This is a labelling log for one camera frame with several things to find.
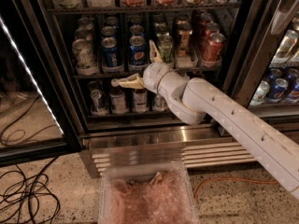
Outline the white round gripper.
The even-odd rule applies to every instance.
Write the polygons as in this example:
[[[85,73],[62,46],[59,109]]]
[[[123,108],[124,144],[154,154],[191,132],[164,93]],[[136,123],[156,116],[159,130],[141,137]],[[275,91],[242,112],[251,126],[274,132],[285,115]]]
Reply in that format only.
[[[129,77],[113,78],[111,84],[136,90],[146,88],[154,93],[168,94],[169,88],[167,87],[167,82],[163,81],[163,78],[172,72],[172,69],[165,63],[162,63],[160,52],[152,40],[149,41],[149,59],[152,64],[144,70],[143,79],[139,74],[133,74]]]

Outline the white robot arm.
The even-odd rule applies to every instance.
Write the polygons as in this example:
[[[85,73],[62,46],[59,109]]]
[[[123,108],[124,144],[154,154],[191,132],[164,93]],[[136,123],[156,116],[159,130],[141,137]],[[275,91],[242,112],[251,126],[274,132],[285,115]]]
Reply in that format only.
[[[292,196],[299,199],[299,145],[208,81],[183,77],[163,63],[151,44],[151,64],[139,74],[120,78],[116,86],[146,89],[162,96],[170,111],[189,125],[204,115],[216,120]]]

